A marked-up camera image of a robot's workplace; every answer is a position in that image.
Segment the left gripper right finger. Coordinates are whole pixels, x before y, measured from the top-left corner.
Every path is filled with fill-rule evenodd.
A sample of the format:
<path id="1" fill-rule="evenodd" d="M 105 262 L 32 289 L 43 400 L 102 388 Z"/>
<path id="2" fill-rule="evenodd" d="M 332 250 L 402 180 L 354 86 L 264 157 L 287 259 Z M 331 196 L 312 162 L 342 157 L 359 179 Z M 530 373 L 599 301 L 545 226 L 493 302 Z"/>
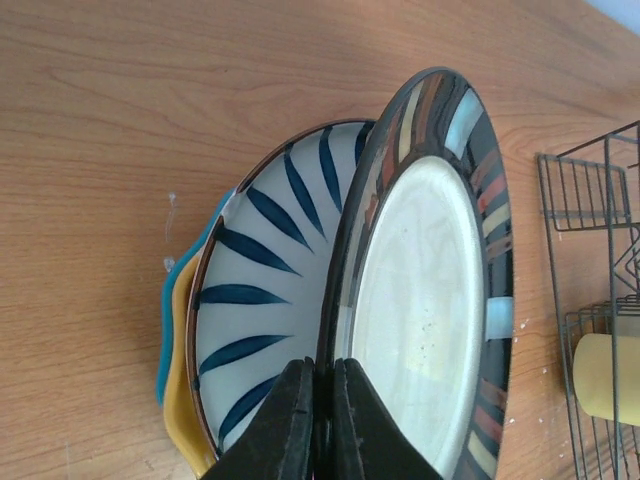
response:
<path id="1" fill-rule="evenodd" d="M 411 445 L 355 359 L 334 369 L 333 477 L 335 479 L 439 479 Z"/>

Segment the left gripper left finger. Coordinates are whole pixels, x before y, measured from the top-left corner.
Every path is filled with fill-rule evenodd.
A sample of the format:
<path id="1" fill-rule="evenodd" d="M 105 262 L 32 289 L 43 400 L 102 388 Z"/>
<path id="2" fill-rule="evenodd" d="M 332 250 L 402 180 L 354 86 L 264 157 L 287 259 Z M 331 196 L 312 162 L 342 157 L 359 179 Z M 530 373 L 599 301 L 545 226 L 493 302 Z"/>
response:
<path id="1" fill-rule="evenodd" d="M 290 361 L 245 432 L 203 477 L 310 479 L 313 379 L 310 358 Z"/>

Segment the black rimmed striped plate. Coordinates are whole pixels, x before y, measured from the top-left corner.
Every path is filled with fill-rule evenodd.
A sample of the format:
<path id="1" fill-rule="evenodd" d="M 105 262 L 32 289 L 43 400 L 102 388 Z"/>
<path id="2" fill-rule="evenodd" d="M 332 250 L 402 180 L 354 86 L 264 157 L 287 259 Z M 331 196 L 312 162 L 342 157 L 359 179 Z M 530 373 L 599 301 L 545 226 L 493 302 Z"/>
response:
<path id="1" fill-rule="evenodd" d="M 333 477 L 334 369 L 355 359 L 442 479 L 497 473 L 514 320 L 513 228 L 497 138 L 471 84 L 410 78 L 359 157 L 329 265 L 315 448 Z"/>

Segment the yellow ceramic mug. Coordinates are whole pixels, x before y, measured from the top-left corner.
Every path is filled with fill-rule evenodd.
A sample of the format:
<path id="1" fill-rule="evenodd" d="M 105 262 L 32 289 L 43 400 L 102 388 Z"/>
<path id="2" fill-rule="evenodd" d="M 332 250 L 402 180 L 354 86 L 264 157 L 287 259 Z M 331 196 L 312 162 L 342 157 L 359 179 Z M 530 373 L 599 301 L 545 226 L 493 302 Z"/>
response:
<path id="1" fill-rule="evenodd" d="M 639 426 L 639 318 L 617 317 L 619 421 Z M 592 417 L 614 420 L 612 340 L 609 334 L 588 333 L 575 350 L 574 390 L 582 409 Z"/>

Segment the dark wire dish rack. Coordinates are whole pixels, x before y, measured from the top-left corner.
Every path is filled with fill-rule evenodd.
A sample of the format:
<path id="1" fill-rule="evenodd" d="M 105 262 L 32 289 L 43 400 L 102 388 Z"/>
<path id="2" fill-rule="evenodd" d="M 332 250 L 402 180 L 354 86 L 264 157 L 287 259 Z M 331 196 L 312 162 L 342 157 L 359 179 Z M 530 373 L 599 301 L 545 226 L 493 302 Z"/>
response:
<path id="1" fill-rule="evenodd" d="M 572 460 L 567 479 L 636 479 L 639 429 L 619 421 L 617 317 L 639 318 L 639 123 L 536 156 Z M 614 420 L 588 415 L 573 383 L 588 333 L 612 340 Z"/>

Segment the yellow dotted scalloped plate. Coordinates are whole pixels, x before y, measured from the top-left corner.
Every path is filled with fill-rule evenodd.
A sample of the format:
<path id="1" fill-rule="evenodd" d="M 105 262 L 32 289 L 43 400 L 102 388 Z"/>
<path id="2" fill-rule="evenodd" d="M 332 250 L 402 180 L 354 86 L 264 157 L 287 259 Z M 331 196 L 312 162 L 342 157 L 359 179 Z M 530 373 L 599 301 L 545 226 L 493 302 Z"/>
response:
<path id="1" fill-rule="evenodd" d="M 200 479 L 216 462 L 193 405 L 186 368 L 187 306 L 199 260 L 200 255 L 196 254 L 180 271 L 176 270 L 175 280 L 169 288 L 168 314 L 173 337 L 162 406 L 166 431 L 196 479 Z"/>

